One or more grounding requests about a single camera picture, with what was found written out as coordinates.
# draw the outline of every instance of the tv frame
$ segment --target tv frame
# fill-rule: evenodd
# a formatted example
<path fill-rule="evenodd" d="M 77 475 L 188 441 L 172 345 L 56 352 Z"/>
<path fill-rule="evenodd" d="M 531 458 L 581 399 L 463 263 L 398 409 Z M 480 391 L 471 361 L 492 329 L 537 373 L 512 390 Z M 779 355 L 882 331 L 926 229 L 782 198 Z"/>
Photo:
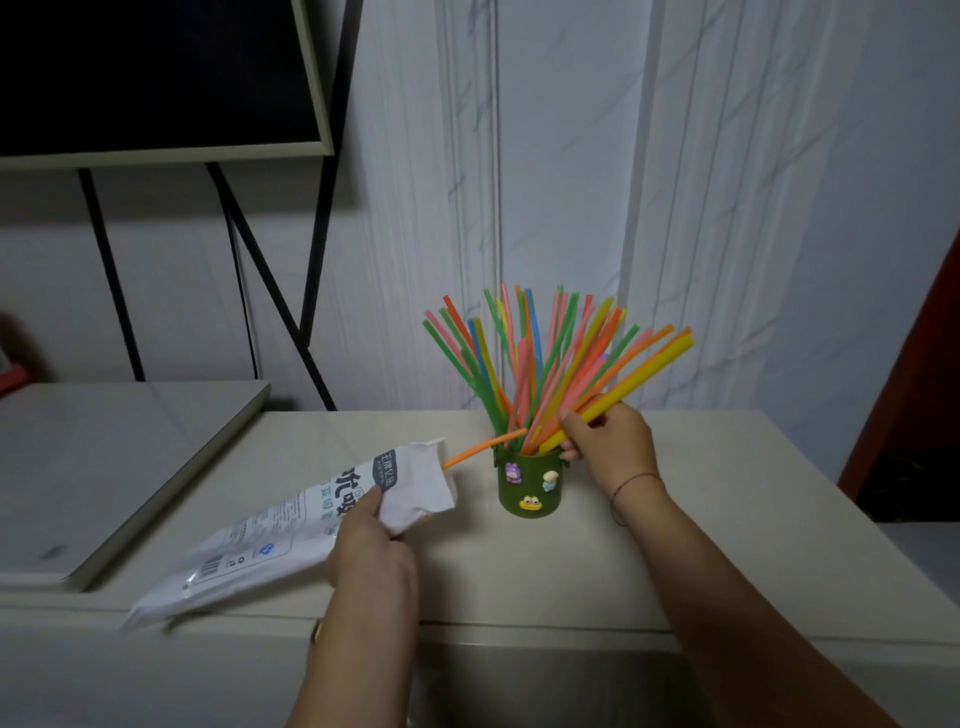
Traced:
<path fill-rule="evenodd" d="M 290 0 L 300 40 L 300 54 L 306 69 L 307 85 L 313 101 L 320 141 L 295 141 L 278 144 L 245 144 L 223 147 L 181 147 L 178 149 L 134 149 L 117 152 L 77 152 L 71 154 L 0 157 L 0 171 L 37 169 L 73 169 L 123 164 L 162 164 L 172 162 L 225 161 L 229 159 L 271 159 L 282 157 L 324 157 L 333 154 L 330 125 L 326 118 L 324 93 L 317 68 L 317 54 L 310 37 L 304 0 Z"/>

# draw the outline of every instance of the red object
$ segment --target red object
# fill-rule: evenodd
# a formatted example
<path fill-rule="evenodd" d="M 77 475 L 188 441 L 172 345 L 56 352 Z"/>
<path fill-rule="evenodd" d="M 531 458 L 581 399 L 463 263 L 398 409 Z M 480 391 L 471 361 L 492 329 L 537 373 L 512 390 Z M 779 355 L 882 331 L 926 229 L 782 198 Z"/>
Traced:
<path fill-rule="evenodd" d="M 0 372 L 0 397 L 29 383 L 30 373 L 19 364 L 14 364 L 6 372 Z"/>

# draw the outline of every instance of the black screen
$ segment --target black screen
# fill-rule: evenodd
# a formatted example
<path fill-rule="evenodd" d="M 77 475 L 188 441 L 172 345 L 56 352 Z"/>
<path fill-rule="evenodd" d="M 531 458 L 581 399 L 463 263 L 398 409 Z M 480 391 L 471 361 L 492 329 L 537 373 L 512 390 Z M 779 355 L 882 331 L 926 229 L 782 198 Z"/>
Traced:
<path fill-rule="evenodd" d="M 2 157 L 320 140 L 290 0 L 15 5 Z"/>

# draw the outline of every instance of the cartoon figurine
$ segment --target cartoon figurine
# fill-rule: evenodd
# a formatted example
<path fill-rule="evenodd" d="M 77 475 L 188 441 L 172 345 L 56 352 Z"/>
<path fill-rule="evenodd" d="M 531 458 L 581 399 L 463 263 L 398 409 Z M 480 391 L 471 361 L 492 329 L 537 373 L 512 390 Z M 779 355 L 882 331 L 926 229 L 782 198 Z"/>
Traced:
<path fill-rule="evenodd" d="M 504 467 L 504 474 L 508 483 L 520 482 L 520 466 L 517 463 L 507 463 Z"/>
<path fill-rule="evenodd" d="M 557 471 L 547 471 L 543 474 L 543 490 L 549 493 L 557 487 L 557 478 L 560 474 Z"/>
<path fill-rule="evenodd" d="M 524 496 L 520 502 L 520 508 L 525 511 L 539 511 L 543 507 L 540 499 L 536 496 Z"/>

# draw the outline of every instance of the white plastic bag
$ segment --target white plastic bag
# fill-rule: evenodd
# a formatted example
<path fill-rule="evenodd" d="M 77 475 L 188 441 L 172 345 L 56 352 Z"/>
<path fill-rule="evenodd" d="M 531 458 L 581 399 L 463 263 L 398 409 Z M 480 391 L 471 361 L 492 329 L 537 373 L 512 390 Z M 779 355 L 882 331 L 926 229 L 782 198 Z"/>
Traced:
<path fill-rule="evenodd" d="M 195 546 L 130 611 L 133 629 L 320 564 L 333 549 L 345 513 L 374 485 L 383 491 L 379 518 L 396 536 L 453 508 L 456 489 L 444 476 L 446 442 L 401 445 Z"/>

